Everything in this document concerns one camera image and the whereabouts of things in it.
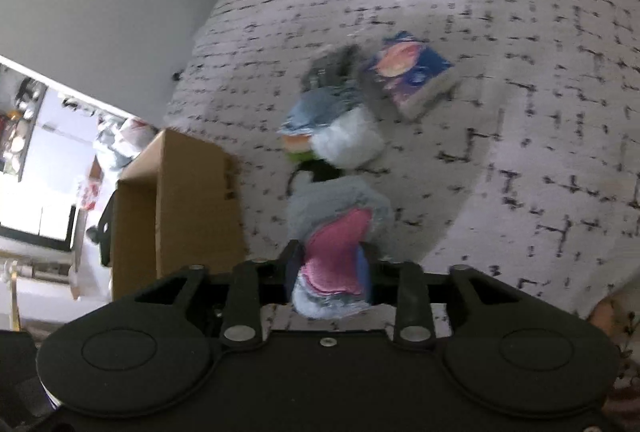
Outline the grey plush with pink mouth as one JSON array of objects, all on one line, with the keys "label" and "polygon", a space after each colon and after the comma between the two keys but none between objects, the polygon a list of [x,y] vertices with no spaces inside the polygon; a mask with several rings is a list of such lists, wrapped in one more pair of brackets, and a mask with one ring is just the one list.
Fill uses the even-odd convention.
[{"label": "grey plush with pink mouth", "polygon": [[380,239],[393,220],[390,201],[356,175],[307,183],[288,201],[288,238],[304,245],[292,293],[308,319],[344,319],[370,307],[357,277],[360,243]]}]

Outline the blue planet print pouch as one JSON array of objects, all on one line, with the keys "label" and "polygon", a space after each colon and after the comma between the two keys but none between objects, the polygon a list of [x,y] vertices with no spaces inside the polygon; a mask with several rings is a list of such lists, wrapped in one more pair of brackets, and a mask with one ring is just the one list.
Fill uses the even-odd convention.
[{"label": "blue planet print pouch", "polygon": [[408,120],[419,119],[459,83],[454,64],[405,30],[384,40],[364,72]]}]

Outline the light blue denim plush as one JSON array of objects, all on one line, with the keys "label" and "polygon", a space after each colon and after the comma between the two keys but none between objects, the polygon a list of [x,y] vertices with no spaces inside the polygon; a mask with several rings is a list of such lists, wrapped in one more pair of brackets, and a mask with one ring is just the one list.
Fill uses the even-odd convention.
[{"label": "light blue denim plush", "polygon": [[304,92],[286,115],[279,132],[283,135],[311,134],[330,126],[348,110],[348,104],[331,88]]}]

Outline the white fluffy plush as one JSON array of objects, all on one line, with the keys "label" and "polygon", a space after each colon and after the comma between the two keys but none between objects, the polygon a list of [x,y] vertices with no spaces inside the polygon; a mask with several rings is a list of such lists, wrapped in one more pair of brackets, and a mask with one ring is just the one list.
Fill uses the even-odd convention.
[{"label": "white fluffy plush", "polygon": [[337,169],[352,170],[383,152],[385,140],[368,107],[360,105],[314,131],[311,151]]}]

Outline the brown cardboard box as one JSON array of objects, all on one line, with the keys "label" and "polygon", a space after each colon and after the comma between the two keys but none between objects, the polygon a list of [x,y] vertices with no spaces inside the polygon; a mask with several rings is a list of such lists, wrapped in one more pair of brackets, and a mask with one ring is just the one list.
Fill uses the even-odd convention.
[{"label": "brown cardboard box", "polygon": [[119,177],[111,230],[112,298],[183,267],[227,273],[246,257],[234,157],[166,129]]}]

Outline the patterned white bed cover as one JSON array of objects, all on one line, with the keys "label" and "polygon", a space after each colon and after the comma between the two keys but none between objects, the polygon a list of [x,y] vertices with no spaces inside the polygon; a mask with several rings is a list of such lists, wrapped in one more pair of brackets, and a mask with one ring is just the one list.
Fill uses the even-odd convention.
[{"label": "patterned white bed cover", "polygon": [[239,158],[256,257],[320,155],[393,258],[582,315],[639,275],[639,0],[219,0],[166,121]]}]

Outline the dark grey fabric piece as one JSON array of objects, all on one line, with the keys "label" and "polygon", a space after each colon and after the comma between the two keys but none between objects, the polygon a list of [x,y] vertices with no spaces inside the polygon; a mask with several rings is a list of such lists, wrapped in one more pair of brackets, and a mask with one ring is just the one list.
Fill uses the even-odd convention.
[{"label": "dark grey fabric piece", "polygon": [[356,84],[360,63],[358,44],[345,44],[315,59],[300,79],[300,91],[346,88]]}]

